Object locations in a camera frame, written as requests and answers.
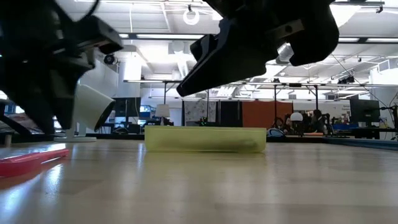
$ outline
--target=red plastic piece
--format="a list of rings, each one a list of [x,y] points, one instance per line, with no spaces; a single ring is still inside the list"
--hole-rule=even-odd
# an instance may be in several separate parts
[[[45,161],[68,155],[68,149],[61,149],[0,159],[0,177],[14,177],[26,174],[40,167],[41,163]]]

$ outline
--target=orange wall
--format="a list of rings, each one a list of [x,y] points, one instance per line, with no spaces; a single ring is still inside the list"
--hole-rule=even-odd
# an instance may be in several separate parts
[[[274,124],[275,103],[273,101],[243,102],[243,126],[246,128],[270,128]],[[293,103],[277,102],[277,116],[284,119],[292,114]]]

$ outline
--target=computer monitor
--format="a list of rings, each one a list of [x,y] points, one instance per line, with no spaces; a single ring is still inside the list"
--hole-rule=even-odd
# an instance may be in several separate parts
[[[350,99],[351,122],[379,122],[380,106],[377,100]]]
[[[141,107],[140,97],[113,98],[116,100],[114,110],[116,117],[138,117]]]

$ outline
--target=white lamp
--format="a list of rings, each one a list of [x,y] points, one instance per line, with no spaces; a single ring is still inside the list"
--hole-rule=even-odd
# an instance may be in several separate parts
[[[292,113],[292,115],[290,115],[290,120],[291,121],[303,121],[303,115],[298,112]]]
[[[114,108],[115,100],[96,91],[88,85],[77,84],[73,107],[72,128],[65,137],[56,137],[57,142],[93,142],[96,138],[86,137],[86,128],[98,130],[105,123]],[[76,122],[79,122],[79,136],[75,136]]]
[[[168,118],[170,116],[170,108],[169,105],[157,105],[156,106],[156,117],[162,118],[160,125],[164,125],[163,118]]]

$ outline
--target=desk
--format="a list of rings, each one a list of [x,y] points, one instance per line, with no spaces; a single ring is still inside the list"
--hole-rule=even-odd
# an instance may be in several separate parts
[[[395,128],[352,128],[352,135],[355,138],[380,139],[380,133],[397,132]]]
[[[59,146],[18,144],[0,158]],[[132,140],[67,146],[67,159],[0,182],[0,223],[396,224],[398,217],[398,153],[297,143],[267,143],[267,156],[145,153]]]

